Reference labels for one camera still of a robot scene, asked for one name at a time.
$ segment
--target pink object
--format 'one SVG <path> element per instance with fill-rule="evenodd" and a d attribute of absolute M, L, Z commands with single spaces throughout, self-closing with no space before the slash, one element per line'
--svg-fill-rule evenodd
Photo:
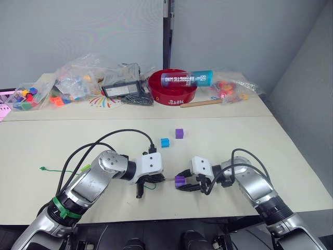
<path fill-rule="evenodd" d="M 0 92 L 0 122 L 8 115 L 11 110 L 6 104 L 1 103 L 2 101 L 5 101 L 7 97 L 2 98 L 1 96 L 4 97 L 4 95 L 11 95 L 12 93 L 14 93 L 14 91 Z"/>

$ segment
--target wooden stick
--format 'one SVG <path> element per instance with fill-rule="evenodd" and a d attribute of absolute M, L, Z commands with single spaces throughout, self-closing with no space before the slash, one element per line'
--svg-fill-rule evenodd
<path fill-rule="evenodd" d="M 185 104 L 181 104 L 181 108 L 188 108 L 188 107 L 195 107 L 195 106 L 202 106 L 202 105 L 210 105 L 210 104 L 215 104 L 215 103 L 222 103 L 222 99 L 195 102 L 195 103 L 185 103 Z"/>

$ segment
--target plastic bag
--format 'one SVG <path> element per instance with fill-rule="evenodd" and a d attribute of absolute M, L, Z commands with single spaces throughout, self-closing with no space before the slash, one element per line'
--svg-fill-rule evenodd
<path fill-rule="evenodd" d="M 100 68 L 99 64 L 100 60 L 96 55 L 88 54 L 58 69 L 50 101 L 60 107 L 93 95 L 99 90 L 96 77 L 103 77 L 106 70 Z"/>
<path fill-rule="evenodd" d="M 209 87 L 212 99 L 222 99 L 223 104 L 248 100 L 264 92 L 258 85 L 248 82 L 241 74 L 232 71 L 214 71 Z"/>

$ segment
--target blue cube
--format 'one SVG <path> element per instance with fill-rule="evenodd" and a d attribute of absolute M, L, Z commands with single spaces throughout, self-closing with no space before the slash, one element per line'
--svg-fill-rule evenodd
<path fill-rule="evenodd" d="M 63 101 L 64 104 L 68 104 L 68 103 L 72 102 L 71 100 L 67 100 L 67 99 L 62 99 L 62 101 Z"/>
<path fill-rule="evenodd" d="M 170 146 L 170 141 L 168 138 L 162 138 L 161 139 L 161 147 L 169 147 Z"/>
<path fill-rule="evenodd" d="M 29 92 L 30 92 L 32 95 L 35 95 L 35 94 L 37 94 L 38 90 L 37 90 L 35 87 L 31 87 L 31 88 L 29 89 Z"/>

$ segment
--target red bowl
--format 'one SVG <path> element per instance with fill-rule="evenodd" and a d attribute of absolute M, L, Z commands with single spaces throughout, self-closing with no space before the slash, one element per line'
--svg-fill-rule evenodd
<path fill-rule="evenodd" d="M 185 72 L 180 69 L 163 69 L 155 72 L 148 80 L 151 94 L 158 103 L 168 106 L 179 106 L 183 103 L 189 103 L 196 94 L 197 87 L 174 87 L 167 89 L 161 84 L 161 75 L 170 72 Z"/>

